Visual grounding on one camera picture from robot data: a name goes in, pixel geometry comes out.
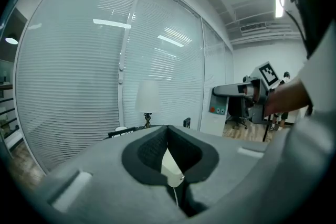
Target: lamp base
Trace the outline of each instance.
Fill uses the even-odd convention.
[[[143,114],[145,116],[145,120],[146,120],[146,124],[144,125],[144,128],[149,128],[151,126],[151,123],[149,122],[151,120],[151,115],[152,113],[144,113]]]

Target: person in background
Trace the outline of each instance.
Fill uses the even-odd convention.
[[[276,87],[278,87],[280,85],[283,85],[283,84],[285,84],[285,83],[287,83],[287,82],[290,81],[290,74],[289,74],[289,72],[285,72],[283,75],[284,75],[284,78],[273,89],[275,89]],[[280,125],[279,125],[279,129],[278,130],[281,131],[282,128],[284,128],[285,121],[288,118],[288,112],[276,113],[276,114],[273,115],[272,125],[270,127],[271,131],[274,130],[275,125],[277,124],[278,119],[279,119],[280,116],[281,116],[281,121],[280,121]]]

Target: black padding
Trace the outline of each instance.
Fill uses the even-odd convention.
[[[161,174],[167,148],[188,183],[206,180],[219,161],[216,149],[209,144],[173,126],[162,126],[130,143],[122,152],[122,164],[143,184],[167,186],[166,177]]]
[[[168,149],[188,183],[206,180],[219,162],[217,150],[211,145],[168,126]]]
[[[162,126],[153,133],[130,143],[122,152],[122,165],[140,183],[167,185],[167,178],[160,173],[163,155],[167,149],[167,143],[162,143],[164,140],[161,137],[165,137],[166,130],[167,127]]]
[[[160,173],[163,155],[165,154],[166,150],[166,130],[163,130],[156,134],[153,138],[140,145],[138,149],[138,157],[144,165]]]

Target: table lamp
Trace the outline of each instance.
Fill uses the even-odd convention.
[[[160,110],[159,84],[154,80],[141,81],[136,95],[135,110],[143,112],[146,123],[144,128],[151,126],[150,115]]]

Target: black object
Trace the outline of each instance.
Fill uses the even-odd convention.
[[[118,135],[118,134],[123,134],[123,133],[127,133],[127,132],[134,132],[135,131],[135,127],[131,127],[131,128],[128,128],[128,129],[124,129],[124,130],[120,130],[120,131],[115,131],[115,132],[111,132],[111,133],[108,133],[108,136],[109,138],[115,136],[115,135]]]
[[[183,121],[183,127],[186,127],[186,128],[189,128],[189,129],[190,129],[190,121],[191,121],[190,118],[186,118],[186,119]]]
[[[262,138],[262,139],[263,139],[263,142],[266,140],[266,137],[267,137],[267,132],[268,132],[269,125],[270,125],[270,120],[271,120],[271,115],[268,116],[268,120],[267,120],[267,126],[266,126],[266,130],[265,130],[265,134],[264,134],[264,137]]]
[[[0,103],[4,103],[4,102],[8,102],[8,101],[11,101],[13,100],[14,98],[8,98],[8,99],[5,99],[5,100],[0,100]]]
[[[3,125],[0,126],[0,128],[5,127],[6,125],[9,125],[10,123],[12,123],[13,121],[16,121],[16,118],[13,118],[10,121],[7,121],[6,123],[4,123]]]
[[[8,109],[8,110],[6,110],[6,111],[3,111],[3,112],[0,113],[0,116],[1,116],[2,114],[6,114],[6,113],[8,113],[8,112],[10,112],[10,111],[13,111],[13,110],[15,110],[15,108],[12,108],[12,109]]]
[[[151,123],[149,121],[151,120],[152,113],[144,113],[143,115],[145,116],[145,120],[146,120],[146,124],[143,126],[143,128],[150,128]]]
[[[245,105],[244,105],[244,99],[240,97],[230,97],[229,98],[229,105],[227,108],[227,111],[229,112],[231,118],[227,120],[226,122],[233,121],[238,126],[239,124],[245,126],[245,129],[247,130],[247,125],[244,123],[244,118],[247,117],[245,112]]]

